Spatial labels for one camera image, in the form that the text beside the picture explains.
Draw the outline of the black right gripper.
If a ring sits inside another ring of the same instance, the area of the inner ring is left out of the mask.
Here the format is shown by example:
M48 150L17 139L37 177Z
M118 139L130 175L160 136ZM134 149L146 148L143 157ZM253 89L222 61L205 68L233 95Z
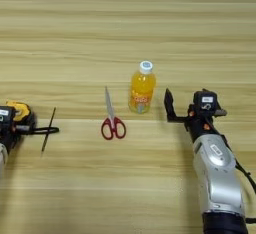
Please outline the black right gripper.
M211 92L208 89L203 88L203 92ZM196 112L194 104L190 104L188 108L187 120L185 117L177 116L173 106L173 96L169 89L166 89L164 96L164 106L167 114L168 122L184 123L185 129L189 132L193 142L196 141L202 135L216 134L219 132L214 127L213 118L222 117L227 115L227 111L220 106L217 107L216 112L209 117L205 117Z

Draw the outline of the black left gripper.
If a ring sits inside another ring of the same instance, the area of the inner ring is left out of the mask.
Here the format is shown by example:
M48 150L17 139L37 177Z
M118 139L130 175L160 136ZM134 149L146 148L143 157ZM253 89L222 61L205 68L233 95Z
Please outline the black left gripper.
M36 129L36 114L32 113L30 127L28 125L0 126L0 152L9 153L22 135L33 134Z

